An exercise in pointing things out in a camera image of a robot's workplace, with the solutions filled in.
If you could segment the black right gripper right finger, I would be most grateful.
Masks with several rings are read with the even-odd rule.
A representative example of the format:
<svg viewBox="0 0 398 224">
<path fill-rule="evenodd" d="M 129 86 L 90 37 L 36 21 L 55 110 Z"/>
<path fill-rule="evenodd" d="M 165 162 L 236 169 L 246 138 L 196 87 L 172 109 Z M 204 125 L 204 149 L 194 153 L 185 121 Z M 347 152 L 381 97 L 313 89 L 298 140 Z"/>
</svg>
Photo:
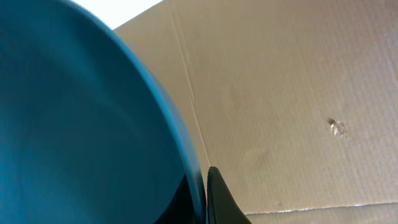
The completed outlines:
<svg viewBox="0 0 398 224">
<path fill-rule="evenodd" d="M 235 202 L 217 167 L 208 170 L 207 214 L 209 224 L 251 224 Z"/>
</svg>

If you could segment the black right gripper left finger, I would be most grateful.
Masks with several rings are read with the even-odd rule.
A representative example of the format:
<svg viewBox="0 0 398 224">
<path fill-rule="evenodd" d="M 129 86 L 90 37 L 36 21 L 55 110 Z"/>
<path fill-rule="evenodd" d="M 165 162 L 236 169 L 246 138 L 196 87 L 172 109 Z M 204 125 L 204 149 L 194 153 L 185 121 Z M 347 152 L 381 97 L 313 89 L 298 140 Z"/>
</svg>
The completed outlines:
<svg viewBox="0 0 398 224">
<path fill-rule="evenodd" d="M 181 180 L 171 202 L 155 224 L 196 224 L 187 177 Z"/>
</svg>

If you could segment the dark blue plate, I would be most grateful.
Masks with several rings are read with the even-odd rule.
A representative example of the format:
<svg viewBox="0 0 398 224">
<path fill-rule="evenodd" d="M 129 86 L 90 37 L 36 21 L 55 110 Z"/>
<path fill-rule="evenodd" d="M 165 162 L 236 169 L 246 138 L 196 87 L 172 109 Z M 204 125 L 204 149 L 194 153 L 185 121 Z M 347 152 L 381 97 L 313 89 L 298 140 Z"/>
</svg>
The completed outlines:
<svg viewBox="0 0 398 224">
<path fill-rule="evenodd" d="M 72 1 L 1 2 L 1 222 L 155 223 L 198 159 L 166 90 Z"/>
</svg>

